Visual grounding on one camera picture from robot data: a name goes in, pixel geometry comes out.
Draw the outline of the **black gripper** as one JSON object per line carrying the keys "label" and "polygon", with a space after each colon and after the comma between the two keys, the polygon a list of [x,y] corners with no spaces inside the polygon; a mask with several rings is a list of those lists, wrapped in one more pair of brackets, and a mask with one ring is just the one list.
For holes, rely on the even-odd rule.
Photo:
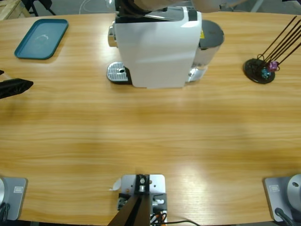
{"label": "black gripper", "polygon": [[120,16],[144,16],[151,12],[138,7],[133,0],[117,0],[116,10]]}

